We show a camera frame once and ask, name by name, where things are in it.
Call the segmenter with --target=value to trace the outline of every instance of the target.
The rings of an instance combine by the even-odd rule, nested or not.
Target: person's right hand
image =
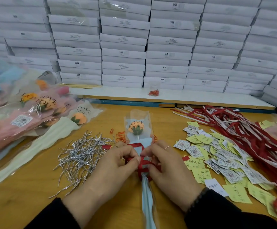
[[[186,167],[180,155],[165,141],[158,141],[144,149],[141,156],[156,157],[152,162],[161,163],[162,172],[149,165],[149,175],[157,186],[184,212],[203,190]]]

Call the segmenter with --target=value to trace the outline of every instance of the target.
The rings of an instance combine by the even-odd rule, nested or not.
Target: hand
[[[180,155],[168,146],[165,141],[160,140],[144,149],[141,156],[152,157],[154,155],[152,162],[156,165],[161,163],[162,172],[150,165],[149,175],[171,201],[187,212],[203,187],[194,179]]]
[[[65,197],[63,203],[83,228],[97,209],[113,198],[126,179],[137,169],[141,157],[134,148],[118,142],[98,162],[87,181],[75,192]],[[131,157],[126,165],[122,157]]]

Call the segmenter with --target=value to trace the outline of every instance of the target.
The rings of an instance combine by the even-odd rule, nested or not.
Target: yellow wooden tabletop
[[[25,227],[52,201],[52,199],[48,199],[49,196],[69,185],[68,180],[63,178],[60,182],[60,187],[57,187],[61,169],[53,171],[53,168],[58,164],[59,148],[64,148],[71,140],[81,138],[87,130],[92,131],[94,135],[102,132],[104,137],[112,137],[110,130],[114,129],[114,135],[124,131],[123,117],[132,109],[140,109],[150,112],[153,132],[158,139],[166,140],[173,146],[176,140],[186,138],[186,132],[182,129],[187,126],[187,119],[173,114],[169,108],[120,105],[102,105],[102,108],[106,108],[106,110],[97,118],[92,119],[90,123],[85,124],[81,129],[73,131],[67,138],[59,140],[49,149],[40,152],[29,163],[0,183],[0,229],[20,229]],[[243,113],[243,115],[254,122],[271,120],[270,114]],[[207,126],[201,125],[200,129],[210,132]],[[19,148],[24,144],[25,142],[16,147],[13,153],[19,151]],[[180,156],[187,155],[186,151],[175,150]],[[8,160],[8,156],[1,162],[6,162],[6,160]],[[222,175],[217,175],[213,170],[210,170],[210,172],[212,177],[216,178],[221,185],[225,184]],[[157,211],[154,218],[159,223],[160,228],[186,228],[181,210],[153,182],[151,182],[151,187]],[[62,198],[67,192],[60,193],[58,197]],[[234,204],[245,212],[269,215],[263,204],[252,196],[249,195],[249,197],[253,204],[237,202]],[[213,206],[205,209],[205,219],[214,209]],[[133,173],[118,194],[98,210],[87,227],[89,229],[143,229],[143,222],[141,183],[137,173]]]

